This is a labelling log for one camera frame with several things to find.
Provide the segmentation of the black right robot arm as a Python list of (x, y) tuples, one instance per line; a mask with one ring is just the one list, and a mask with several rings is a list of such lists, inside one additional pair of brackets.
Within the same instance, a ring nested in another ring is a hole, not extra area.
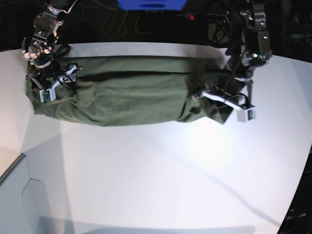
[(65, 89), (75, 91), (75, 82), (60, 64), (60, 59), (69, 54), (69, 45), (55, 49), (59, 40), (59, 30), (64, 25), (77, 0), (48, 0), (34, 20), (34, 34), (22, 41), (21, 52), (31, 68), (26, 79), (31, 80), (40, 90), (52, 86), (57, 81)]

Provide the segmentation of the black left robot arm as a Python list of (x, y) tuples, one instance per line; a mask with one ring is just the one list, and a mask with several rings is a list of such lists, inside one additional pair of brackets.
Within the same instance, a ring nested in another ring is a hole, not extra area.
[(267, 29), (263, 0), (229, 0), (226, 3), (226, 21), (230, 38), (226, 68), (214, 73), (225, 78), (224, 84), (206, 86), (201, 95), (236, 110), (238, 120), (248, 122), (255, 118), (251, 104), (254, 70), (269, 62), (273, 53)]

